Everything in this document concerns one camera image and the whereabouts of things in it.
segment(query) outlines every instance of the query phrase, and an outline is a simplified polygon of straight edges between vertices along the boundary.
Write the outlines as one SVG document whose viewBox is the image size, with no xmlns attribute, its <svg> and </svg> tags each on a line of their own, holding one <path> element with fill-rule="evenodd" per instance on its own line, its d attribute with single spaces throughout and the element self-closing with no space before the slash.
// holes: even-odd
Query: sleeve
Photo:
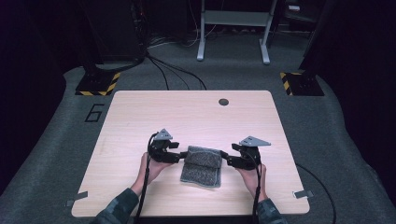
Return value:
<svg viewBox="0 0 396 224">
<path fill-rule="evenodd" d="M 260 224 L 288 224 L 288 221 L 280 215 L 271 199 L 259 202 L 257 213 Z"/>
<path fill-rule="evenodd" d="M 137 195 L 131 189 L 126 189 L 113 199 L 91 224 L 124 224 L 138 203 Z"/>
</svg>

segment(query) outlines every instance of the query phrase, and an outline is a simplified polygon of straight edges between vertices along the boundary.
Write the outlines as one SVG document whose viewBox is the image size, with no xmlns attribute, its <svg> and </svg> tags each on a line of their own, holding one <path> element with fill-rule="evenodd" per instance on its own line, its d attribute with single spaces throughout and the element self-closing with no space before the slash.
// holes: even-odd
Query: wooden table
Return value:
<svg viewBox="0 0 396 224">
<path fill-rule="evenodd" d="M 229 104 L 219 104 L 219 99 Z M 270 142 L 259 147 L 267 166 L 266 189 L 282 214 L 304 214 L 306 198 L 282 124 L 269 91 L 118 91 L 108 110 L 79 192 L 75 217 L 94 217 L 137 177 L 149 137 L 165 128 L 188 146 L 208 147 L 240 156 L 231 148 L 249 135 Z M 227 162 L 221 166 L 221 187 L 208 189 L 180 181 L 184 161 L 165 169 L 149 186 L 142 217 L 250 215 L 253 198 L 242 177 Z"/>
</svg>

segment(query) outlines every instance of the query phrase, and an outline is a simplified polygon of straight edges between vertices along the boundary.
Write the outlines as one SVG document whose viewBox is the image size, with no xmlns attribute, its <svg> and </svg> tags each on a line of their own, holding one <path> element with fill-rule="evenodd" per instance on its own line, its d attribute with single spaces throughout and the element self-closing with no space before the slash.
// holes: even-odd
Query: gray towel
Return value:
<svg viewBox="0 0 396 224">
<path fill-rule="evenodd" d="M 219 188 L 221 184 L 221 155 L 219 150 L 189 147 L 184 159 L 180 181 L 207 188 Z"/>
</svg>

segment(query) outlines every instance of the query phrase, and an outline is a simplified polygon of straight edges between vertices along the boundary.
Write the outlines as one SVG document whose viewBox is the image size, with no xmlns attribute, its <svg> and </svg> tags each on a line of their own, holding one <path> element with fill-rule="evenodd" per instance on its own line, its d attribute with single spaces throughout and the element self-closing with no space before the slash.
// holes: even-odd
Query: gray carpet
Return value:
<svg viewBox="0 0 396 224">
<path fill-rule="evenodd" d="M 218 36 L 206 42 L 205 60 L 196 61 L 198 43 L 150 48 L 151 55 L 181 66 L 200 77 L 209 90 L 268 90 L 273 94 L 291 152 L 296 162 L 314 173 L 332 195 L 337 223 L 396 223 L 396 210 L 375 171 L 361 158 L 349 138 L 337 98 L 318 78 L 325 96 L 288 96 L 280 72 L 298 72 L 307 39 L 276 35 L 269 49 L 271 64 L 262 64 L 259 36 Z M 186 90 L 177 76 L 166 71 L 171 91 Z M 67 88 L 58 110 L 29 158 L 0 198 L 0 223 L 88 223 L 71 216 L 64 203 L 78 192 L 97 137 L 110 106 L 110 96 L 76 96 L 82 68 L 64 77 Z M 199 82 L 179 75 L 191 90 Z M 166 90 L 161 72 L 149 60 L 122 72 L 115 91 Z M 103 110 L 99 122 L 84 122 L 93 104 Z M 286 216 L 289 223 L 332 223 L 332 204 L 318 181 L 299 168 L 309 199 L 305 215 Z M 143 223 L 245 223 L 249 217 L 143 218 Z"/>
</svg>

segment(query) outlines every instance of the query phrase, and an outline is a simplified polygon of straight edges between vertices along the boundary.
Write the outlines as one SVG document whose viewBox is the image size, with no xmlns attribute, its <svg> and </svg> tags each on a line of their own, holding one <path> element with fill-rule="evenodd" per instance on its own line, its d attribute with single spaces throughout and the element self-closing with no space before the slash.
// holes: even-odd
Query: human hand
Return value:
<svg viewBox="0 0 396 224">
<path fill-rule="evenodd" d="M 262 200 L 265 200 L 268 198 L 266 192 L 265 192 L 265 173 L 267 171 L 267 168 L 265 167 L 264 164 L 259 165 L 259 171 L 262 169 L 262 178 L 261 178 L 261 189 L 260 189 L 260 195 L 259 195 L 259 202 Z M 254 198 L 256 196 L 256 188 L 258 186 L 258 177 L 257 177 L 257 171 L 256 169 L 254 170 L 244 170 L 244 169 L 238 169 L 235 168 L 241 174 L 242 178 L 244 179 L 245 186 L 247 187 L 247 190 L 250 192 L 251 196 Z"/>
<path fill-rule="evenodd" d="M 143 153 L 139 174 L 137 175 L 136 181 L 132 184 L 131 190 L 139 196 L 142 193 L 143 184 L 145 182 L 145 175 L 146 175 L 146 167 L 147 167 L 147 157 L 148 153 Z M 149 174 L 148 174 L 148 185 L 160 174 L 160 172 L 168 166 L 171 166 L 172 163 L 164 163 L 164 162 L 157 162 L 155 160 L 151 160 L 149 163 Z"/>
</svg>

